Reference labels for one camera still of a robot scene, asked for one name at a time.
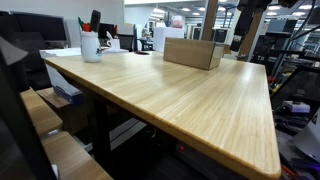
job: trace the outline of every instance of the cable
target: cable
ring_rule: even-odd
[[[302,30],[302,28],[306,25],[306,23],[308,22],[308,20],[310,19],[310,16],[313,12],[314,6],[315,6],[316,0],[312,0],[312,7],[309,11],[309,14],[307,16],[307,18],[304,20],[304,22],[302,23],[302,25],[300,26],[300,28],[298,29],[298,31],[290,38],[290,40],[293,40],[294,38],[296,38],[296,36],[300,33],[300,31]]]

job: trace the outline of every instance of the wooden table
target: wooden table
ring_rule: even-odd
[[[162,58],[157,52],[124,53],[104,55],[99,63],[84,63],[80,56],[46,63],[100,100],[112,101],[250,179],[279,178],[264,66],[223,59],[218,68],[204,71]],[[108,134],[100,129],[103,122],[98,115],[99,136]]]
[[[67,132],[45,138],[42,145],[50,162],[58,166],[61,180],[112,179]]]
[[[20,96],[39,136],[61,128],[62,120],[33,89],[20,93]]]

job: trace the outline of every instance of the white mug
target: white mug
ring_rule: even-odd
[[[101,61],[102,49],[98,33],[81,31],[81,56],[85,62]]]
[[[107,45],[110,46],[110,49],[120,49],[119,39],[110,39],[107,41]]]

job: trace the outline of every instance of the table leg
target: table leg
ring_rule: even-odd
[[[93,99],[94,115],[89,117],[92,147],[95,160],[106,170],[111,167],[111,148],[108,131],[107,107],[104,102]]]

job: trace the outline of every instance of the ceiling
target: ceiling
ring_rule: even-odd
[[[165,11],[171,11],[171,12],[175,12],[177,14],[183,15],[185,17],[202,17],[204,12],[198,10],[199,7],[205,7],[206,4],[206,0],[197,0],[197,1],[181,1],[181,0],[177,0],[179,2],[172,2],[173,0],[171,0],[170,2],[168,2],[168,0],[162,0],[162,2],[164,3],[152,3],[152,4],[156,4],[158,6],[159,9],[165,10]],[[227,0],[226,2],[219,2],[219,5],[222,7],[225,7],[228,10],[228,12],[234,13],[235,11],[235,7],[238,3],[238,0]],[[272,3],[270,4],[271,6],[276,6],[278,4],[278,0],[273,0]],[[278,10],[267,10],[267,12],[273,12],[273,13],[277,13],[277,15],[267,15],[267,18],[276,18],[277,16],[282,16],[282,15],[292,15],[292,13],[294,12],[303,12],[305,13],[305,15],[302,16],[297,16],[300,19],[303,19],[307,16],[309,10],[301,10],[298,9],[300,6],[302,5],[311,5],[312,4],[312,0],[299,0],[295,6],[293,6],[292,8],[288,9],[288,8],[284,8],[281,7]],[[320,1],[316,0],[316,6],[320,6]],[[186,11],[182,11],[182,8],[188,8],[190,9],[189,12]],[[193,15],[192,13],[197,12],[199,13],[199,15]],[[225,17],[225,11],[218,11],[217,13],[217,18],[224,18]]]

